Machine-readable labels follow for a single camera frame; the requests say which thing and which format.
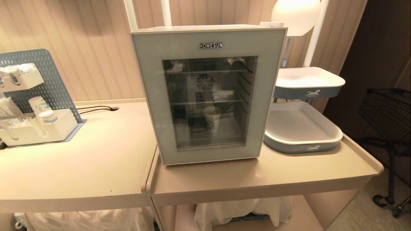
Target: tile floor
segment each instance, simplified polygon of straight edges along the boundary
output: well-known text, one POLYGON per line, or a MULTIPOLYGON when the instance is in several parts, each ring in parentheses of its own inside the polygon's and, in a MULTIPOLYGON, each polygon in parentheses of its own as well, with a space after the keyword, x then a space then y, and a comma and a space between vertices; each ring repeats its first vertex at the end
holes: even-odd
MULTIPOLYGON (((407 205, 399 218, 392 216, 395 207, 387 205, 380 208, 374 204, 375 194, 386 196, 388 192, 388 169, 357 193, 347 208, 326 231, 411 231, 410 205, 407 205)), ((401 203, 410 195, 410 187, 395 178, 394 199, 401 203)))

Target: horse logo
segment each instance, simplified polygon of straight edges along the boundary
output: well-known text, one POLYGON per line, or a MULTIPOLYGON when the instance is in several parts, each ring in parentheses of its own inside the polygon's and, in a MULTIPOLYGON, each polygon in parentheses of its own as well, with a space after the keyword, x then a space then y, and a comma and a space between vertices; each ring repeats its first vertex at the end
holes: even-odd
POLYGON ((315 147, 308 147, 307 151, 315 151, 315 150, 318 150, 319 148, 320 148, 320 145, 317 145, 315 147))
POLYGON ((308 94, 306 94, 305 96, 308 96, 308 97, 316 97, 316 96, 319 96, 319 95, 320 95, 319 92, 320 92, 320 89, 318 89, 318 90, 316 90, 316 91, 314 91, 314 92, 312 92, 312 91, 307 91, 308 94))

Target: white cloth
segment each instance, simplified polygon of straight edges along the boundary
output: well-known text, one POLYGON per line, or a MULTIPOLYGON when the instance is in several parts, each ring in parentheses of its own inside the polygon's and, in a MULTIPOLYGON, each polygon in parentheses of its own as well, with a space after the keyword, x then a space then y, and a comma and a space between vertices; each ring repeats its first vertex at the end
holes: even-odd
POLYGON ((64 213, 26 213, 27 231, 154 231, 149 207, 64 213))
POLYGON ((232 65, 234 61, 241 61, 245 62, 245 59, 242 57, 233 57, 233 58, 227 58, 227 61, 232 65))
POLYGON ((288 222, 293 202, 290 196, 223 201, 197 204, 194 224, 196 231, 212 231, 214 225, 226 224, 234 217, 242 217, 251 212, 268 214, 274 226, 288 222))
POLYGON ((212 98, 213 100, 217 101, 217 100, 230 100, 230 97, 234 95, 234 91, 233 90, 216 90, 215 92, 213 92, 212 94, 212 98))

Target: mini fridge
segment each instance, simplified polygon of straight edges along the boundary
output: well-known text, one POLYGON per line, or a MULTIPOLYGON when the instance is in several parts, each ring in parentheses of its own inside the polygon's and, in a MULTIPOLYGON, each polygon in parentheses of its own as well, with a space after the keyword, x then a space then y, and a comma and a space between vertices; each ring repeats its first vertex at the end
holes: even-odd
POLYGON ((165 165, 259 156, 285 35, 254 25, 131 32, 165 165))

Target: beige countertop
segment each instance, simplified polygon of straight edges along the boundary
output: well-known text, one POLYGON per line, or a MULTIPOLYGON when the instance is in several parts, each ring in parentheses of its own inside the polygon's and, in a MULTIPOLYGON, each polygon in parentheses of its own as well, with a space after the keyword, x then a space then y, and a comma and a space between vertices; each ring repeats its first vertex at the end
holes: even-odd
POLYGON ((68 142, 1 150, 0 212, 148 206, 142 187, 157 142, 147 104, 110 106, 120 109, 82 115, 68 142))
POLYGON ((286 155, 265 144, 260 157, 165 166, 147 191, 160 206, 288 196, 360 188, 383 166, 349 137, 332 151, 286 155))

